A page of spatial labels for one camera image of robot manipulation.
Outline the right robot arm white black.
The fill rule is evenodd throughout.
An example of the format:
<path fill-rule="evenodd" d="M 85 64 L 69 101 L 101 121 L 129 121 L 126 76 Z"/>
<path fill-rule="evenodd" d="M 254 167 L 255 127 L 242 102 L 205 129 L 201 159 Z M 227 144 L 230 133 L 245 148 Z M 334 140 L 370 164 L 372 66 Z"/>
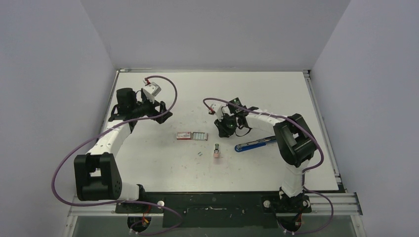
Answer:
<path fill-rule="evenodd" d="M 304 193 L 304 173 L 318 143 L 300 114 L 282 117 L 264 111 L 258 107 L 242 105 L 238 98 L 225 104 L 229 112 L 224 111 L 221 104 L 211 104 L 209 114 L 216 115 L 214 121 L 221 138 L 229 138 L 236 134 L 237 129 L 261 130 L 272 132 L 275 136 L 279 152 L 285 161 L 286 170 L 279 189 L 279 205 L 291 212 L 299 205 L 298 196 Z"/>

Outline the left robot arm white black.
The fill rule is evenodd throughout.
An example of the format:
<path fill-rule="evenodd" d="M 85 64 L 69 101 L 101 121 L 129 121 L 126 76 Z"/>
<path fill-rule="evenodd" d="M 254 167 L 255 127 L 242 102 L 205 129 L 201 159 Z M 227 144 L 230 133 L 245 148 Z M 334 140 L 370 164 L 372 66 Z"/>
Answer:
<path fill-rule="evenodd" d="M 107 122 L 108 133 L 101 136 L 86 154 L 74 159 L 79 200 L 128 200 L 128 206 L 134 212 L 146 209 L 148 200 L 141 195 L 143 187 L 122 181 L 115 157 L 124 140 L 132 134 L 137 118 L 148 117 L 162 124 L 172 116 L 165 102 L 155 99 L 160 91 L 160 86 L 154 82 L 146 85 L 140 90 L 141 100 L 138 101 L 132 88 L 117 90 L 117 103 Z"/>

